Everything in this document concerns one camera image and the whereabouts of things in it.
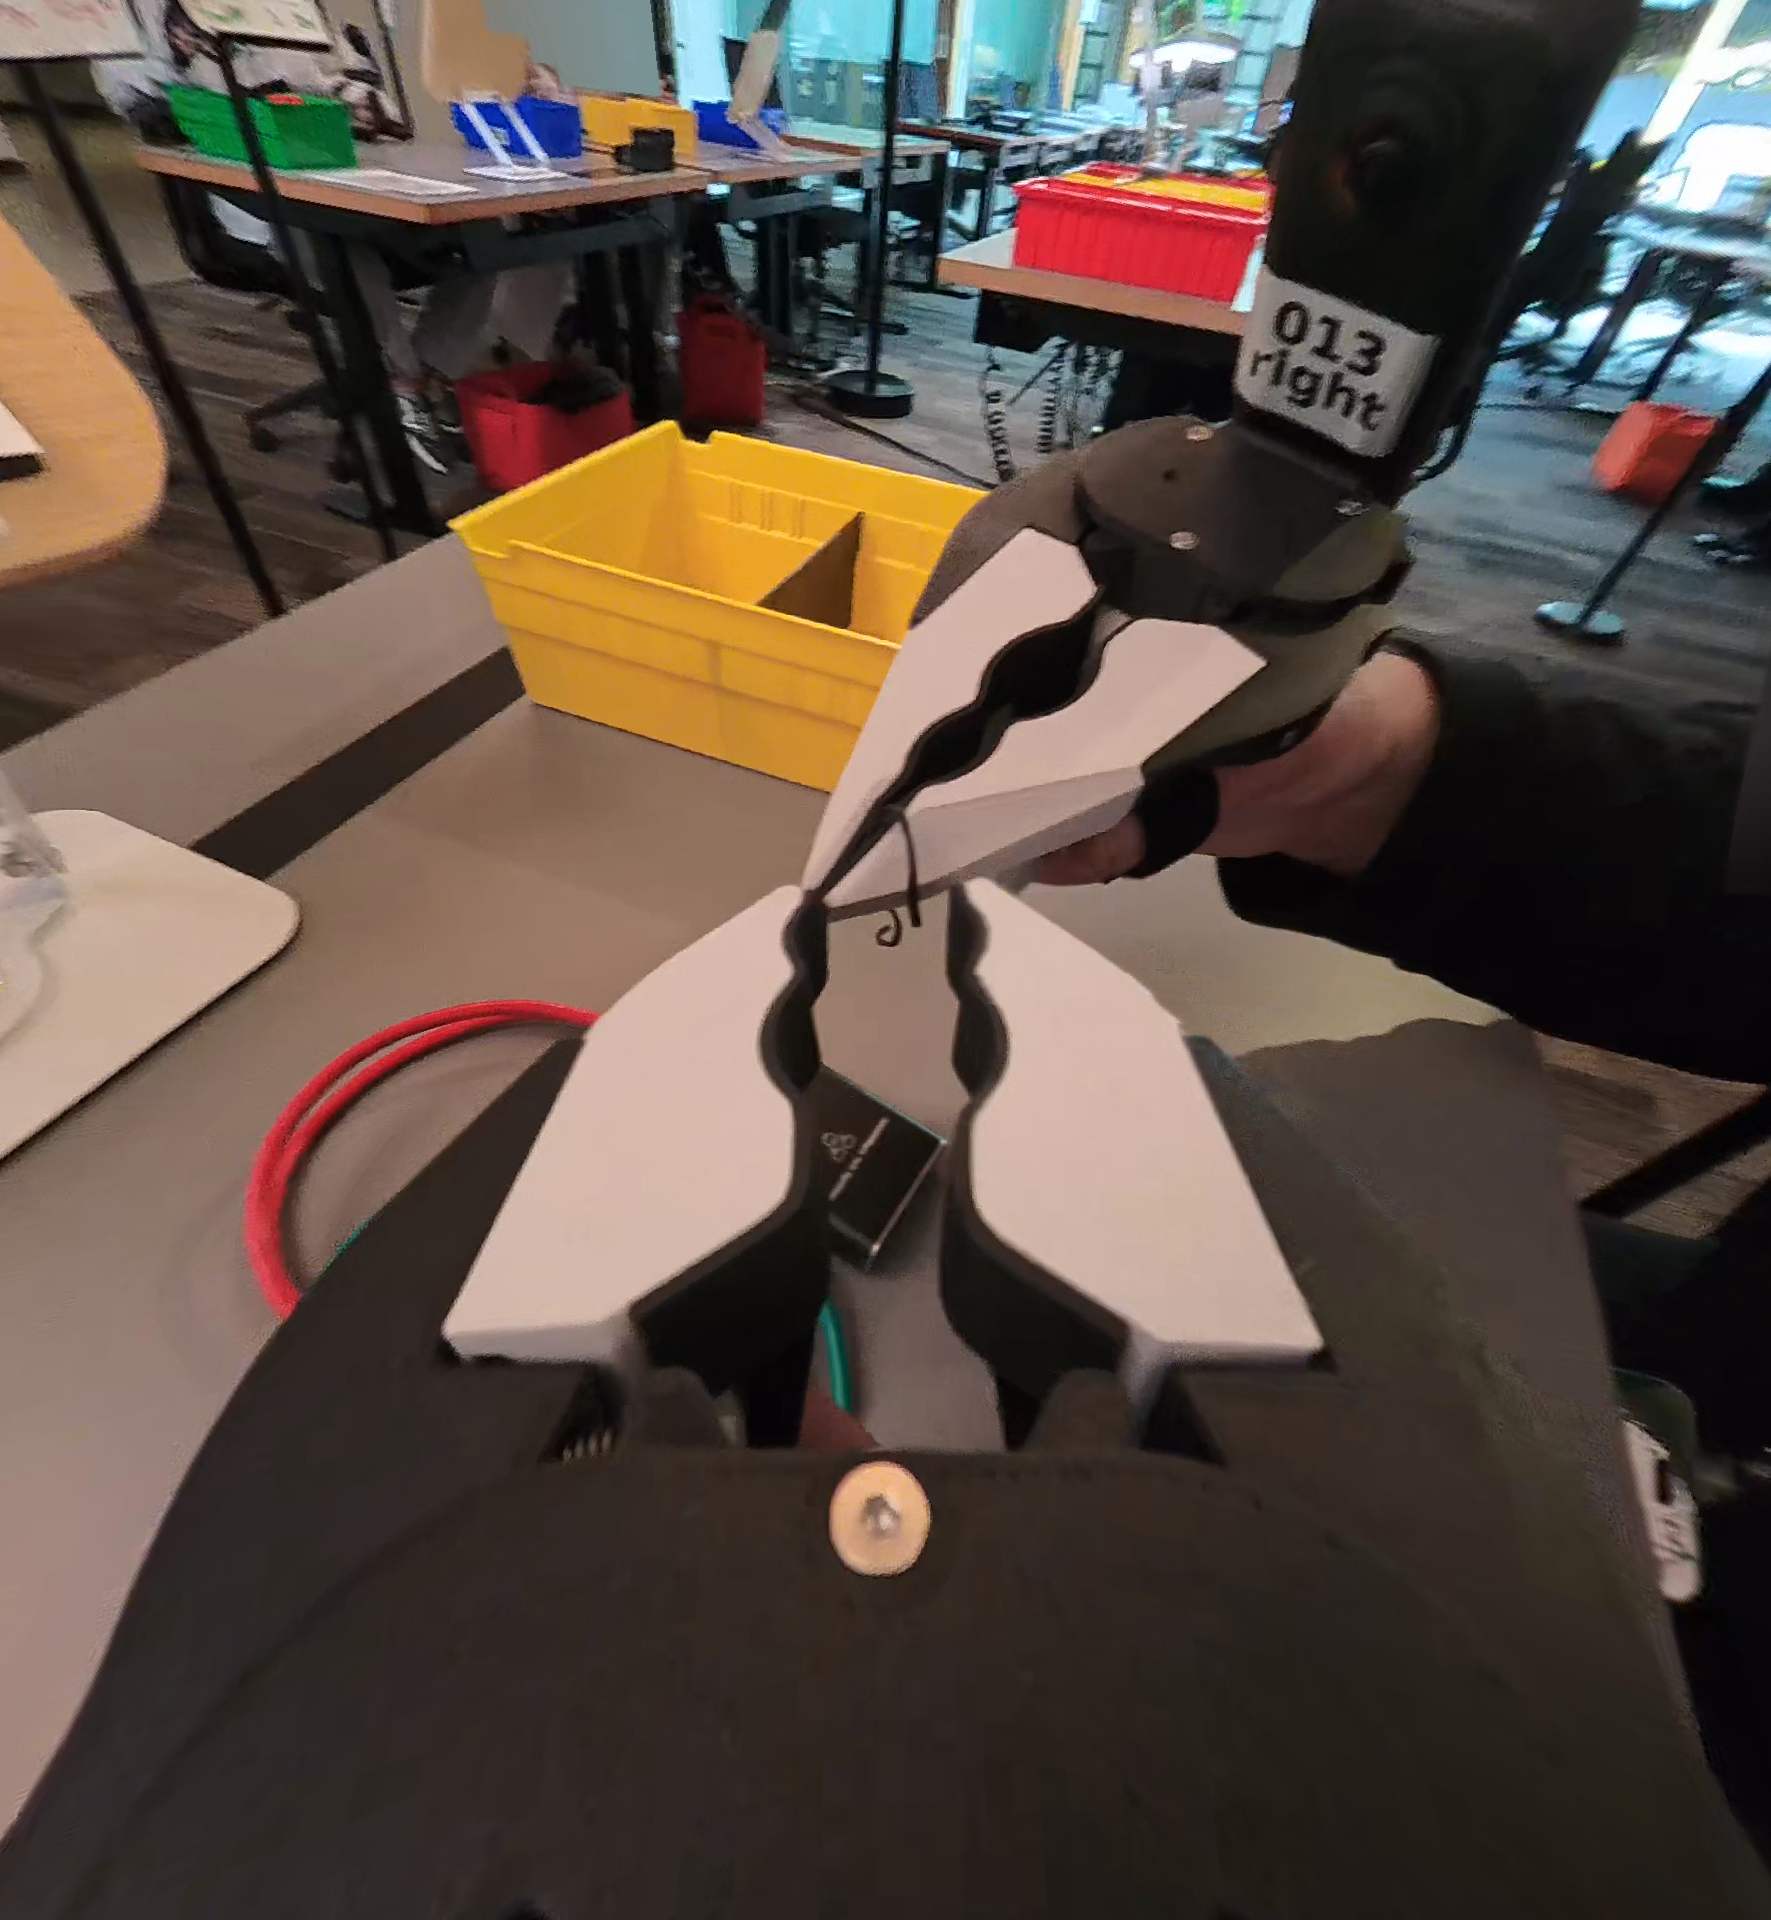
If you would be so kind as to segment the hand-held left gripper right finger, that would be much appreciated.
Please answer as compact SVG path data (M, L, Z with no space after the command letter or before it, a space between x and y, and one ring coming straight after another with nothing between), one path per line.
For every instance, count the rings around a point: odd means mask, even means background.
M1327 1340L1183 1024L1002 892L949 892L950 1075L936 1296L1020 1451L1071 1377L1143 1433L1168 1379L1311 1379Z

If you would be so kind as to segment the red floor tote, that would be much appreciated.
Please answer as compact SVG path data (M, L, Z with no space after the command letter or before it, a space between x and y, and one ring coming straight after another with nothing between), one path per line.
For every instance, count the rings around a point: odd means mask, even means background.
M688 301L678 313L680 427L757 431L764 424L764 329L723 297Z
M579 358L459 380L462 435L485 492L520 492L631 436L631 390Z

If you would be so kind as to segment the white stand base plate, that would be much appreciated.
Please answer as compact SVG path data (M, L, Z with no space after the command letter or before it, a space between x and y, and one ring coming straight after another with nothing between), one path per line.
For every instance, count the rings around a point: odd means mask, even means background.
M0 1161L265 966L298 905L92 808L32 817L56 874L0 829Z

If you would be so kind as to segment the yellow plastic bin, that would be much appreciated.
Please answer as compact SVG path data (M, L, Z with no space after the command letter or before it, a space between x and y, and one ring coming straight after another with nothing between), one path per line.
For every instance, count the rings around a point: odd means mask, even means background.
M452 521L530 703L833 791L979 489L656 424Z

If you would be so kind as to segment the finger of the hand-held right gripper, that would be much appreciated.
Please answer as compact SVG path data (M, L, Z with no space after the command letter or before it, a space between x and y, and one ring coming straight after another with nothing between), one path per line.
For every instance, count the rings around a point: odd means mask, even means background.
M1258 672L1262 656L1219 627L1118 627L1071 703L1008 721L970 769L908 803L919 898L954 881L1023 876L1045 853L1121 822L1146 762Z
M883 817L970 769L1002 721L1060 700L1078 672L1095 581L1071 540L1018 532L923 613L825 798L800 887L828 897Z

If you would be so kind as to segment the person's right forearm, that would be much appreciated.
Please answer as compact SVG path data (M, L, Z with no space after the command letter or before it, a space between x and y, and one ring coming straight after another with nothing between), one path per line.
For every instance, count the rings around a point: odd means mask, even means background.
M1727 883L1748 716L1401 640L1425 785L1354 876L1219 858L1234 912L1332 940L1582 1047L1771 1088L1771 898Z

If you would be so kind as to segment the wooden document board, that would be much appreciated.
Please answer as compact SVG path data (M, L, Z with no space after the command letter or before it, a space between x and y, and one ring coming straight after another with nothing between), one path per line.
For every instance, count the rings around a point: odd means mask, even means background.
M167 492L152 399L0 218L0 405L43 471L0 484L0 592L70 577L141 540Z

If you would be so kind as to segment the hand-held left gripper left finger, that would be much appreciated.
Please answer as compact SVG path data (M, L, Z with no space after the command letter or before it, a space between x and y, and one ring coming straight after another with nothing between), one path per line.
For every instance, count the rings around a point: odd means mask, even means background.
M816 1190L823 898L783 883L585 1034L455 1306L464 1361L693 1371L800 1437L828 1292Z

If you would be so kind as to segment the red ridged crate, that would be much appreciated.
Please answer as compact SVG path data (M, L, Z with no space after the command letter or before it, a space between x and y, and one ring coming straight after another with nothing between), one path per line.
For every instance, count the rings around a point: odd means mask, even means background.
M1234 305L1268 212L1271 184L1262 177L1091 164L1018 181L1012 265Z

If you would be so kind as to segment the black stanchion post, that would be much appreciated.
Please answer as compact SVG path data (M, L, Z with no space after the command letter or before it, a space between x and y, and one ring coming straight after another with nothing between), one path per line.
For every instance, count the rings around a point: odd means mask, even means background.
M1538 604L1534 610L1534 620L1543 627L1543 631L1554 631L1554 636L1572 636L1572 640L1582 640L1582 642L1618 642L1624 640L1624 616L1615 613L1615 592L1618 584L1626 581L1626 573L1637 568L1637 559L1643 555L1643 550L1655 540L1655 533L1663 532L1666 515L1673 514L1673 504L1684 498L1684 492L1702 477L1708 473L1713 457L1727 447L1732 439L1732 420L1721 417L1721 431L1713 436L1713 443L1706 443L1706 453L1697 454L1697 463L1689 471L1689 477L1659 501L1659 504L1637 504L1639 508L1639 524L1637 532L1626 538L1626 546L1618 550L1618 555L1600 571L1600 577L1589 584L1589 592L1574 596L1574 601L1561 601L1561 604Z

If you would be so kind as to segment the black ethernet adapter box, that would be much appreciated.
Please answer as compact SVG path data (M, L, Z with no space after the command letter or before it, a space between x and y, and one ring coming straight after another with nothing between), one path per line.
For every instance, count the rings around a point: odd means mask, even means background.
M816 1075L806 1103L816 1190L825 1207L833 1254L871 1276L940 1166L949 1141L833 1069Z

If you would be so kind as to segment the green plastic bin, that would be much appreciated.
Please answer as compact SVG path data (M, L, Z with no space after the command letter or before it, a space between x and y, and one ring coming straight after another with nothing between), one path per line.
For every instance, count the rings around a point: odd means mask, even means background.
M250 168L250 145L223 92L168 82L167 106L186 148ZM270 171L323 174L359 164L351 107L335 99L250 95L246 112Z

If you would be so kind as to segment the handwritten whiteboard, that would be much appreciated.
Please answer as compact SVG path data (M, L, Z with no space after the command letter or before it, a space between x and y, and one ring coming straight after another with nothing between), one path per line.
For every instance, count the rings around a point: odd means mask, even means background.
M0 5L0 62L133 62L144 34L128 5Z
M330 50L335 34L319 5L179 5L194 30L218 45Z

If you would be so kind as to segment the black twist tie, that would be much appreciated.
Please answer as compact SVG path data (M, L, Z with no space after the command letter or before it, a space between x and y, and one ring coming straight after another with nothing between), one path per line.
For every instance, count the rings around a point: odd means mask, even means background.
M906 803L883 803L868 834L841 858L823 892L825 925L877 912L871 946L898 949L923 928L919 845Z

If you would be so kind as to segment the orange floor bag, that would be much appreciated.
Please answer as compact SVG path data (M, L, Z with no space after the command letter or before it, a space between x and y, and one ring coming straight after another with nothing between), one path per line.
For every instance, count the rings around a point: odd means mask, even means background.
M1684 405L1631 402L1589 457L1600 496L1659 504L1713 443L1721 417Z

